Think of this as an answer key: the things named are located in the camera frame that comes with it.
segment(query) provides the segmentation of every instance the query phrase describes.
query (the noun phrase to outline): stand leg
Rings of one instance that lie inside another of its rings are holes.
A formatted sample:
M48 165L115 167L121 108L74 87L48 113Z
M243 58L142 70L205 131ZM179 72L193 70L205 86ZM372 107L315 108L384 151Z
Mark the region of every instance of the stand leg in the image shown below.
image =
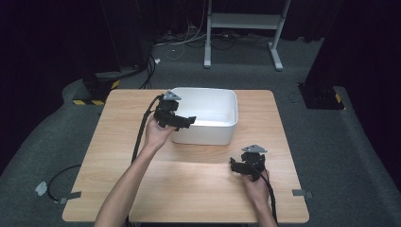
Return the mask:
M273 43L269 43L269 51L271 52L271 56L274 61L274 66L277 71L283 71L283 69L284 69L283 64L281 63L280 57L278 56L278 53L277 53L277 44L278 44L278 41L280 40L280 35L281 35L281 31L283 30L284 22L286 21L286 18L287 18L287 12L288 12L290 3L291 3L291 0L286 0L283 11L281 13L280 20L278 22L277 30L274 34Z
M210 68L212 66L212 48L210 45L210 37L212 32L212 0L209 0L207 9L207 33L206 44L204 46L204 67Z

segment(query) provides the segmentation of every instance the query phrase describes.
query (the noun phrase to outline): human arm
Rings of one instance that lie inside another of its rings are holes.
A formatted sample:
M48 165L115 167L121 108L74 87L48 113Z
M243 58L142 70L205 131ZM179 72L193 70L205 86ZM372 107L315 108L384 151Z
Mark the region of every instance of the human arm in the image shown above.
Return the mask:
M129 214L139 185L150 161L156 152L165 144L174 127L161 128L155 119L147 125L145 144L135 161L124 172L114 188L103 202L95 221L95 227L121 226Z
M262 175L268 179L268 171L262 172ZM257 181L252 182L249 175L241 175L241 177L244 181L248 198L253 204L259 227L276 227L277 223L268 204L270 193L265 181L259 178Z

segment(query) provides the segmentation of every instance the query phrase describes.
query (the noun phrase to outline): metal bracket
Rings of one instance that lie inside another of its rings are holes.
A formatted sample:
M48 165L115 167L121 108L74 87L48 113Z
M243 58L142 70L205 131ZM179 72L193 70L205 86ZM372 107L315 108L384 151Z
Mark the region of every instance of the metal bracket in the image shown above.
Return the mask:
M251 146L243 148L242 150L245 152L252 152L252 153L268 152L266 149L264 149L258 145L251 145Z
M313 198L312 192L307 192L303 189L292 189L292 195L303 196L306 200Z
M170 100L181 100L180 96L175 95L171 90L167 90L165 96L163 96L163 100L170 101Z

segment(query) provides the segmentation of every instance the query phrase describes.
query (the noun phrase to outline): forearm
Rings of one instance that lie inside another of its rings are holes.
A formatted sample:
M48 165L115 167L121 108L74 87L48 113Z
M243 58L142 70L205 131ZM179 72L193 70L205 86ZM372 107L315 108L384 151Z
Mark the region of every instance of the forearm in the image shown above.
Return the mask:
M254 202L253 207L256 212L257 223L259 224L259 227L277 226L277 223L273 218L269 205L266 202Z
M97 214L95 226L121 226L129 214L139 185L156 150L144 148L121 176Z

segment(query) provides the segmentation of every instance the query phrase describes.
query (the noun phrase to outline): wooden table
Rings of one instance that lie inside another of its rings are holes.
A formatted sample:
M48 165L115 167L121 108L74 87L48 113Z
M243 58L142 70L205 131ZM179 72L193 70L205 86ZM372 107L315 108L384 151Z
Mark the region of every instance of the wooden table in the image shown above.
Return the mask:
M145 110L152 99L165 92L111 92L72 189L80 191L81 197L67 202L62 214L64 220L95 221L101 204L131 163ZM196 146L167 140L141 183L130 221L256 222L243 182L229 164L230 157L240 162L241 149L253 144L269 151L266 167L270 171L279 222L308 221L305 199L292 195L292 189L301 187L273 93L259 90L235 93L239 118L231 144Z

